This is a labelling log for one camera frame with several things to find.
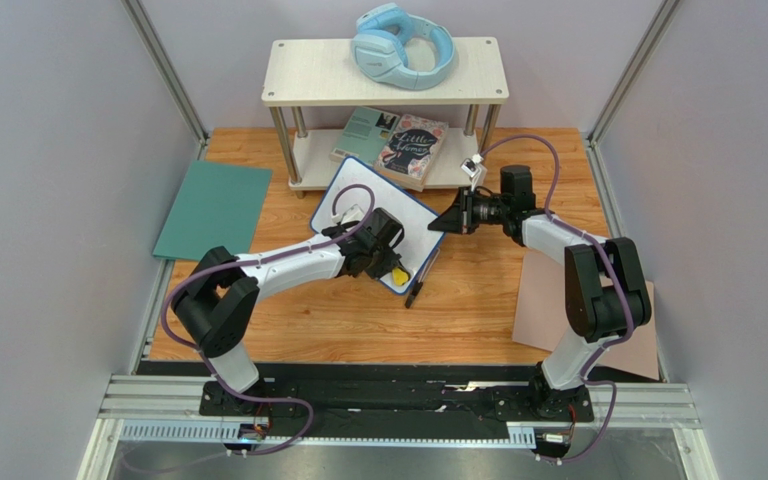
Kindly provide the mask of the blue framed whiteboard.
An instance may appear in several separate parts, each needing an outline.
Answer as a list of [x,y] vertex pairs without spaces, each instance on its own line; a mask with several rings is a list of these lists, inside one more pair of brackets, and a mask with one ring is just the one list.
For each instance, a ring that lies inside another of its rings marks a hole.
[[395,247],[395,251],[401,255],[401,262],[411,272],[412,279],[405,285],[396,286],[391,274],[387,274],[380,282],[393,293],[403,295],[405,306],[412,307],[440,251],[443,234],[427,229],[437,213],[379,175],[372,167],[356,158],[347,157],[337,168],[314,210],[309,222],[310,229],[319,233],[334,225],[332,215],[354,204],[364,207],[366,213],[382,208],[404,227],[404,239]]

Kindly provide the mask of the yellow sponge eraser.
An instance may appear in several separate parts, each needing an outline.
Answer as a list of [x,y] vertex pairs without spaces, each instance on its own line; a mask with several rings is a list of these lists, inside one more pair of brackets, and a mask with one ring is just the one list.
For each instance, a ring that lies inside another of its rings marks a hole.
[[391,278],[394,285],[402,286],[407,284],[412,279],[412,274],[409,270],[396,267],[391,271]]

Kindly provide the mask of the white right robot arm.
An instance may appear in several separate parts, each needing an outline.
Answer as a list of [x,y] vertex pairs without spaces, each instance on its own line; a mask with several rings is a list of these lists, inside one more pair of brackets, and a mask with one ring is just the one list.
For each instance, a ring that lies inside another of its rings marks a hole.
[[429,230],[468,235],[481,225],[499,225],[515,243],[564,269],[569,327],[528,386],[533,414],[554,419],[579,399],[600,357],[650,321],[652,307],[636,245],[626,237],[592,236],[549,208],[539,208],[525,165],[501,168],[498,193],[482,186],[487,170],[478,159],[465,160],[461,169],[470,184],[459,188]]

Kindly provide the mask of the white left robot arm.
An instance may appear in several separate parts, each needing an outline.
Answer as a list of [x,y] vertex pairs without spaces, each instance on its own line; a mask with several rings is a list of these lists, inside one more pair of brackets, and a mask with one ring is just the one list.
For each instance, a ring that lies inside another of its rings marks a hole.
[[217,383],[239,402],[260,379],[243,338],[258,303],[307,283],[362,274],[381,279],[400,268],[403,225],[383,208],[339,221],[305,242],[263,254],[211,249],[168,295],[172,311]]

